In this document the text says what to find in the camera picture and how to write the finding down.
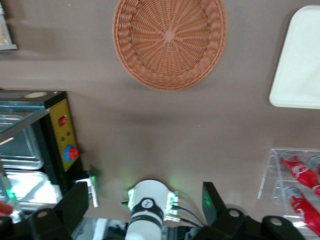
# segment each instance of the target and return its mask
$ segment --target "wicker basket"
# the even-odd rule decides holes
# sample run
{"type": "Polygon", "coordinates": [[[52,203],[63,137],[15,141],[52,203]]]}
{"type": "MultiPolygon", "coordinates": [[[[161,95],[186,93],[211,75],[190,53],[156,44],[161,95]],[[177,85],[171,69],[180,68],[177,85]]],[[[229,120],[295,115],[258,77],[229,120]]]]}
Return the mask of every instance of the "wicker basket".
{"type": "Polygon", "coordinates": [[[214,69],[227,29],[222,0],[119,0],[113,40],[134,79],[151,89],[179,91],[214,69]]]}

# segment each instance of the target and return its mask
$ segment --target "stainless steel tray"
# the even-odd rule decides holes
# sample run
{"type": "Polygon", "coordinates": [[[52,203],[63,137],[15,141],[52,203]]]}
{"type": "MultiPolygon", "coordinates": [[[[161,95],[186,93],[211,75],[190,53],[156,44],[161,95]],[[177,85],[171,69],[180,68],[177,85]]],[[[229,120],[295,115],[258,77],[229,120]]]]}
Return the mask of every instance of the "stainless steel tray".
{"type": "MultiPolygon", "coordinates": [[[[0,115],[0,121],[6,118],[9,124],[20,116],[0,115]]],[[[5,169],[38,170],[44,162],[31,126],[16,133],[10,141],[0,145],[0,161],[5,169]]]]}
{"type": "Polygon", "coordinates": [[[48,176],[39,171],[6,170],[12,191],[23,210],[36,210],[42,205],[56,204],[62,194],[48,176]]]}

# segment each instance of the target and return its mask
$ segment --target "bolt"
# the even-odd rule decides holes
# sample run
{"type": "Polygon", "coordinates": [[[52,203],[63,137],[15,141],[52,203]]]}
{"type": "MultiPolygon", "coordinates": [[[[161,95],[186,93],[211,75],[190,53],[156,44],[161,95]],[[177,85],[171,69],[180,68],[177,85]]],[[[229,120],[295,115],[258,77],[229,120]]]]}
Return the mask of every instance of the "bolt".
{"type": "Polygon", "coordinates": [[[46,216],[47,214],[48,213],[46,211],[41,211],[41,212],[38,213],[37,217],[38,218],[42,218],[42,217],[46,216]]]}
{"type": "Polygon", "coordinates": [[[240,216],[240,213],[236,210],[230,210],[229,214],[234,218],[238,218],[240,216]]]}
{"type": "Polygon", "coordinates": [[[278,218],[271,218],[270,219],[270,222],[273,224],[273,225],[276,225],[276,226],[282,226],[282,222],[278,219],[278,218]]]}

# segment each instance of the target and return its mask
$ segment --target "clear acrylic display rack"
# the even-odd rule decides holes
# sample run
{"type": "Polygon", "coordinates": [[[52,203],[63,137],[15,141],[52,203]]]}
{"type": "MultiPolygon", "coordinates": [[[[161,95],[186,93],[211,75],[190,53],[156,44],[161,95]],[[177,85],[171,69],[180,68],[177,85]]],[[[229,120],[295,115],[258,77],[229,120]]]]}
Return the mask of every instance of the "clear acrylic display rack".
{"type": "Polygon", "coordinates": [[[299,229],[307,240],[320,240],[299,217],[291,205],[286,201],[283,189],[286,187],[296,187],[301,190],[308,201],[320,212],[320,198],[311,189],[299,183],[280,162],[280,154],[290,151],[295,153],[301,161],[306,163],[310,158],[320,156],[320,151],[313,150],[292,150],[292,149],[271,149],[269,161],[263,176],[258,199],[261,210],[268,215],[283,216],[299,229]]]}

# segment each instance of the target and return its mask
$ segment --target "red button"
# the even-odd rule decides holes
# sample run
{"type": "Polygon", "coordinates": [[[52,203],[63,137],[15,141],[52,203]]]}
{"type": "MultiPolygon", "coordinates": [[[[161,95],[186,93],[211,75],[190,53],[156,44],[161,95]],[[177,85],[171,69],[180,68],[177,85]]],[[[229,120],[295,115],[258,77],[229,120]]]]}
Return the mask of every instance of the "red button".
{"type": "Polygon", "coordinates": [[[72,160],[77,159],[79,157],[79,149],[73,146],[72,148],[70,148],[68,155],[72,160]]]}
{"type": "Polygon", "coordinates": [[[66,123],[67,123],[67,118],[65,116],[63,116],[62,118],[59,119],[60,127],[62,125],[65,125],[66,123]]]}

